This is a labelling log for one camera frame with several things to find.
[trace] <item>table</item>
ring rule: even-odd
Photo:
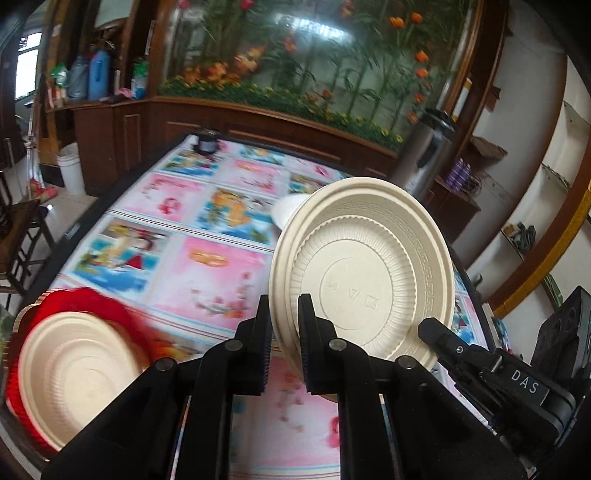
[[[233,337],[268,289],[279,234],[270,206],[287,193],[311,193],[348,174],[229,140],[206,158],[192,152],[194,140],[189,135],[169,145],[91,206],[60,240],[23,305],[48,288],[92,287],[125,303],[151,327],[158,353],[178,361]],[[463,269],[455,281],[455,331],[492,347]],[[444,369],[434,374],[455,390]],[[33,470],[42,468],[14,421],[0,416]],[[338,478],[337,405],[307,394],[274,343],[265,394],[234,402],[230,450],[235,478]]]

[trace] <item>white bowl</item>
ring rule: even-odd
[[[310,198],[310,193],[292,193],[283,197],[271,208],[271,220],[279,230],[285,229],[292,215]]]

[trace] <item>plastic bag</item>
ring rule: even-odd
[[[88,97],[88,60],[78,55],[70,69],[68,97],[72,102],[81,102]]]
[[[138,59],[134,62],[134,75],[131,79],[131,92],[135,100],[146,95],[148,86],[148,60]]]
[[[56,86],[65,88],[68,84],[68,69],[63,63],[59,63],[51,71],[51,76],[56,81]]]

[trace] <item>screw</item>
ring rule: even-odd
[[[329,347],[333,350],[341,351],[347,348],[347,342],[345,342],[342,338],[333,338],[329,342]]]
[[[170,370],[172,367],[174,367],[174,360],[169,357],[161,358],[156,361],[154,366],[156,367],[156,370],[160,372],[166,372],[166,370]]]
[[[231,340],[228,340],[224,347],[226,347],[226,350],[230,352],[237,352],[238,350],[240,350],[240,348],[242,348],[242,345],[243,343],[240,340],[238,340],[237,338],[233,338]]]
[[[418,365],[417,361],[408,355],[399,356],[397,362],[398,365],[400,365],[402,368],[405,368],[406,370],[412,370]]]

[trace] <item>stack of plates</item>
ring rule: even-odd
[[[60,450],[141,371],[132,348],[112,326],[88,313],[63,312],[27,336],[18,386],[35,430]]]
[[[412,355],[430,369],[437,358],[417,336],[435,317],[449,327],[453,266],[434,220],[388,182],[357,177],[323,187],[285,227],[271,266],[275,337],[300,373],[297,299],[310,293],[316,315],[368,354]]]
[[[6,401],[44,455],[59,451],[156,360],[135,313],[91,288],[21,310],[3,363]]]

